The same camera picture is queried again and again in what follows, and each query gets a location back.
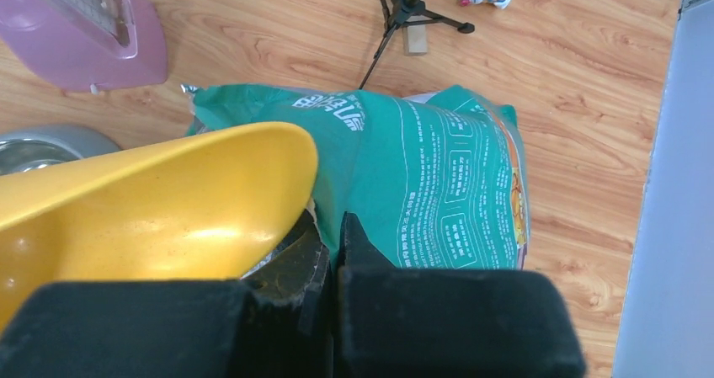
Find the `yellow plastic scoop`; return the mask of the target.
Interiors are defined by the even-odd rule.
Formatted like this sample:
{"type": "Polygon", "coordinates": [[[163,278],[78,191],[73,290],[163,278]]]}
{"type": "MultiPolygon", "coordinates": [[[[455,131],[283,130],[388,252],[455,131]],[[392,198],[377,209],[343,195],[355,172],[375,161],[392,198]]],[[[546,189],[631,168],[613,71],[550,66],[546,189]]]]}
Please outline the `yellow plastic scoop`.
{"type": "Polygon", "coordinates": [[[1,323],[55,281],[244,276],[306,208],[318,154],[285,122],[1,178],[1,323]]]}

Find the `green pet food bag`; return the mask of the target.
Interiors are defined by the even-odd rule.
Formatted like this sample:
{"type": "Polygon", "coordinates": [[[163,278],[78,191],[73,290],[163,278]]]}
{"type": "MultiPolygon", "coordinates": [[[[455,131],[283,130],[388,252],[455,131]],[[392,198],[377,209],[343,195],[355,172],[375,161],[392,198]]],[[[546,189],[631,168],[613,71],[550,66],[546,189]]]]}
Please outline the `green pet food bag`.
{"type": "Polygon", "coordinates": [[[530,240],[525,148],[515,110],[470,89],[397,98],[246,83],[184,86],[192,135],[258,122],[306,130],[317,147],[317,229],[338,255],[344,215],[402,268],[521,269],[530,240]]]}

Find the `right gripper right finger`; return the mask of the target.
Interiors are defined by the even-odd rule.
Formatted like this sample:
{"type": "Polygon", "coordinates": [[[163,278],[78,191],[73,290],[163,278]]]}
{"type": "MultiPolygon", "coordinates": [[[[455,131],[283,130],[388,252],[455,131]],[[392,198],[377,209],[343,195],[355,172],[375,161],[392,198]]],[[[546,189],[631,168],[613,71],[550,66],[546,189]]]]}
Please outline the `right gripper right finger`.
{"type": "Polygon", "coordinates": [[[565,302],[543,274],[402,269],[344,215],[337,377],[582,377],[565,302]]]}

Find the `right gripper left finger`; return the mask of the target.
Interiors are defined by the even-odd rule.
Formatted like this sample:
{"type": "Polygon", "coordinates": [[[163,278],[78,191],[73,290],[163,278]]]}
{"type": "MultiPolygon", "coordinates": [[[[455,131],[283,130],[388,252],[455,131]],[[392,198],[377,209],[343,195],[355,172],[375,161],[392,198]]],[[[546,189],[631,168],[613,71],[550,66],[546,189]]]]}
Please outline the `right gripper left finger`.
{"type": "Polygon", "coordinates": [[[304,213],[242,280],[40,287],[1,337],[4,377],[326,377],[328,250],[304,213]]]}

